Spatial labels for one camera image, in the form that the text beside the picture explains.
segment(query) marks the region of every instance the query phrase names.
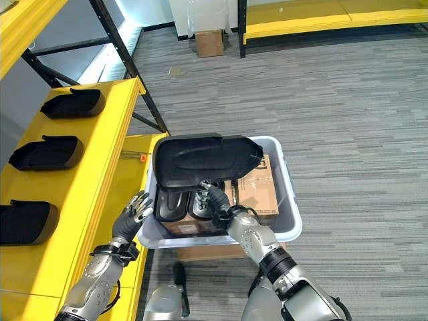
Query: yellow shelf edge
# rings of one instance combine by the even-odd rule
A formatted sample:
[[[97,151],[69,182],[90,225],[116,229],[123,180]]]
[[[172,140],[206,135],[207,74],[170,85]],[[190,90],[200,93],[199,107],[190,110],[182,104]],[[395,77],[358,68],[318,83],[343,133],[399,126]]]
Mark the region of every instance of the yellow shelf edge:
[[[340,21],[332,23],[319,23],[319,24],[308,24],[301,25],[298,27],[290,27],[282,23],[282,21],[273,23],[260,23],[257,25],[248,25],[247,32],[244,33],[244,44],[247,43],[247,39],[269,37],[273,35],[287,35],[293,33],[304,33],[311,31],[323,31],[332,29],[346,29],[353,27],[370,27],[376,25],[394,25],[403,23],[425,23],[428,22],[428,9],[425,13],[420,13],[413,16],[403,17],[386,17],[377,20],[364,20],[362,19],[363,14],[359,14],[358,21]]]
[[[68,0],[21,0],[0,16],[0,79]]]
[[[129,97],[127,98],[127,101],[129,102],[128,105],[135,105],[137,96],[138,96],[138,79],[137,78],[131,78],[132,81],[134,81],[134,85],[132,87],[132,91],[129,93]],[[79,253],[77,253],[76,260],[73,262],[73,268],[70,271],[73,271],[71,277],[69,277],[66,286],[64,288],[64,294],[66,295],[71,287],[80,279],[82,276],[82,271],[84,269],[84,266],[86,265],[86,260],[88,257],[89,252],[92,250],[91,245],[95,238],[95,230],[98,227],[98,224],[100,222],[100,218],[102,216],[102,209],[105,204],[105,200],[108,196],[108,191],[110,190],[112,179],[114,172],[116,170],[116,165],[119,160],[120,152],[122,150],[122,145],[125,140],[126,132],[128,131],[128,127],[130,124],[130,119],[132,115],[132,111],[134,108],[129,108],[126,111],[126,115],[124,116],[124,119],[126,121],[126,126],[123,126],[120,129],[120,133],[118,136],[118,140],[116,141],[116,146],[114,147],[114,150],[112,151],[112,158],[110,159],[110,164],[107,165],[107,173],[104,177],[104,180],[107,181],[107,183],[103,182],[101,183],[102,191],[100,191],[100,196],[96,201],[96,206],[94,207],[94,212],[97,213],[97,216],[91,217],[90,221],[87,220],[86,227],[90,225],[89,230],[87,230],[86,234],[81,237],[79,242],[79,247],[81,247],[81,250]]]

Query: striped carpet floor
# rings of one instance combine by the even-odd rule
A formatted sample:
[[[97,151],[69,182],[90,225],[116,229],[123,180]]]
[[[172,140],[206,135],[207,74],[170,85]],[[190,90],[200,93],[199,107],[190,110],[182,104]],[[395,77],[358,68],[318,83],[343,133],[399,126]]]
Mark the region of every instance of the striped carpet floor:
[[[266,134],[282,144],[304,229],[290,253],[354,320],[428,320],[428,32],[421,25],[253,42],[199,59],[174,28],[146,32],[134,60],[172,134]],[[169,76],[180,68],[181,76]],[[136,111],[147,115],[143,101]],[[130,134],[150,132],[132,121]],[[148,295],[175,249],[148,259]],[[187,263],[191,320],[239,320],[249,259]]]

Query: plastic bag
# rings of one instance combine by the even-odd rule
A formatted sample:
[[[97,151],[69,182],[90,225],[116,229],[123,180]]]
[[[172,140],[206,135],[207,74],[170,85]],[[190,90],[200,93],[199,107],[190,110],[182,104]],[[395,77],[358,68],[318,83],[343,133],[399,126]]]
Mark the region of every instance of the plastic bag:
[[[189,0],[187,25],[189,38],[200,31],[224,29],[231,33],[228,0]]]

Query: wall baseboard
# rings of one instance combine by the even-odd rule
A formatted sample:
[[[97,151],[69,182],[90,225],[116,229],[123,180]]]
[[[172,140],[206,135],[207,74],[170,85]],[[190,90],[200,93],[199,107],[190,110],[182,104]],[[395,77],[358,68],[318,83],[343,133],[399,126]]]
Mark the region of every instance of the wall baseboard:
[[[231,31],[232,32],[238,32],[238,28],[237,27],[236,28],[231,28]],[[189,40],[189,39],[194,39],[194,38],[195,38],[195,35],[192,35],[190,38],[189,38],[188,35],[179,35],[177,37],[177,40],[178,41],[182,41],[182,40]]]
[[[158,30],[158,29],[167,28],[167,27],[175,27],[175,22],[172,21],[172,22],[160,23],[158,25],[149,25],[148,27],[143,27],[142,30],[146,32],[146,31]]]

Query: black cable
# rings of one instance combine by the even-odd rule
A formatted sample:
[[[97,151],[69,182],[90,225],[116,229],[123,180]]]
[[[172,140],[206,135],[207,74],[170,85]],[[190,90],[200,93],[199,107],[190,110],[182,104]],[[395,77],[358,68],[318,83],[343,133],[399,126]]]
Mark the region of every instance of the black cable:
[[[260,216],[257,214],[257,212],[255,211],[255,209],[253,209],[251,207],[247,207],[247,210],[250,210],[254,214],[255,219],[257,219],[257,222],[259,222],[260,225],[263,225],[263,224],[261,224]]]
[[[113,306],[117,303],[117,301],[119,299],[120,299],[120,281],[118,280],[118,291],[116,292],[116,295],[115,295],[113,301],[111,301],[109,304],[107,304],[106,308],[104,309],[103,312],[101,312],[101,314],[104,314],[107,311],[109,311],[111,308],[113,308]]]
[[[349,313],[348,308],[340,301],[340,298],[333,298],[332,296],[330,296],[332,298],[332,300],[334,301],[334,303],[342,309],[343,313],[345,313],[345,318],[346,321],[352,321],[352,316]]]

